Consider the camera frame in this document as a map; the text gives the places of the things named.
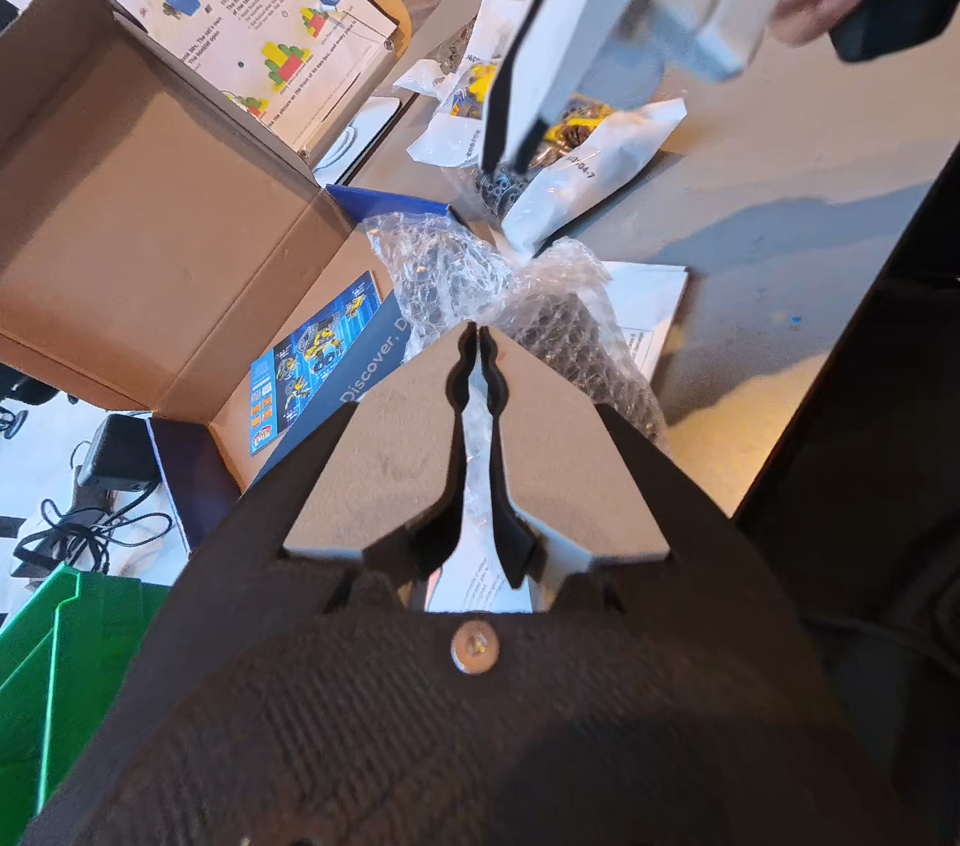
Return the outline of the clear bag dark wheels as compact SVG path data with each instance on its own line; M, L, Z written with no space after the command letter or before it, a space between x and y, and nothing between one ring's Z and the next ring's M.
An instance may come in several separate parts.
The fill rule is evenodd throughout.
M513 254L527 260L636 178L687 114L681 98L625 111L575 97L526 171L500 165L466 176Z

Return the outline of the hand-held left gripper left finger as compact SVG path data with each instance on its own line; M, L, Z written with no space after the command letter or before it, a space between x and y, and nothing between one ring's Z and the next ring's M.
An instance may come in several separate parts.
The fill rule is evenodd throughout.
M476 324L457 325L355 406L284 541L299 579L378 575L427 611L461 538L477 343Z

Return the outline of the thin blue printed leaflet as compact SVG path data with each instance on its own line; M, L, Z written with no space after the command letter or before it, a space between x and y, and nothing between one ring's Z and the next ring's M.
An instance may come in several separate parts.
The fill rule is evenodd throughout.
M258 454L300 416L381 305L366 271L267 349L248 373L248 451Z

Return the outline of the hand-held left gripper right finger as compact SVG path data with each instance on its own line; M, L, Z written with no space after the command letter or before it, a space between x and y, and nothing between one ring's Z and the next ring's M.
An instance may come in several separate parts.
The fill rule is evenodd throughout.
M501 330L478 353L491 418L491 527L513 588L547 612L564 582L670 546L594 403Z

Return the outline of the blue-cover instruction booklet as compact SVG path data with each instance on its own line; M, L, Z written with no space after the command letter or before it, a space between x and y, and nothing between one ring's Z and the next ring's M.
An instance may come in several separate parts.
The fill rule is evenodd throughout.
M515 272L488 309L493 323L594 402L606 402L666 450L650 388L688 282L680 266L602 262L548 250ZM427 612L532 612L529 584L512 588L498 562L488 474L492 419L480 367L465 412L467 475L461 538L428 581Z

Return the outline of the black electronic device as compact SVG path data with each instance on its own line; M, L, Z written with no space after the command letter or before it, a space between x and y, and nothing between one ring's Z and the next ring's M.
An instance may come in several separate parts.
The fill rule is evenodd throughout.
M160 482L147 420L107 415L77 473L77 486L105 492L143 492Z

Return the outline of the clear bag grey tracks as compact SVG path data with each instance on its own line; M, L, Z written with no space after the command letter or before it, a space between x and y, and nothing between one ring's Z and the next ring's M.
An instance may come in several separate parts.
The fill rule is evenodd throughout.
M663 411L617 323L611 277L586 246L562 238L515 268L449 215L388 213L364 228L410 326L406 359L462 322L494 327L669 455Z

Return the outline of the blue cardboard box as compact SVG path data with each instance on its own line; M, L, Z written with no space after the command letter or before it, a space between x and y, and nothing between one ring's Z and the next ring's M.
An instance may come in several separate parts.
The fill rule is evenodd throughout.
M252 363L370 273L371 211L443 204L324 190L306 163L115 0L31 0L2 33L1 358L106 410L152 414L188 549L265 462Z

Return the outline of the green plastic bin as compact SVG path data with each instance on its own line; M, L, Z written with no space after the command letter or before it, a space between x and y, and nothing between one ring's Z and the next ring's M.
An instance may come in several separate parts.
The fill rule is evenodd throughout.
M79 591L76 569L59 566L1 636L1 843L16 845L41 806L54 657L62 604Z
M40 812L100 726L171 588L60 566L35 811Z

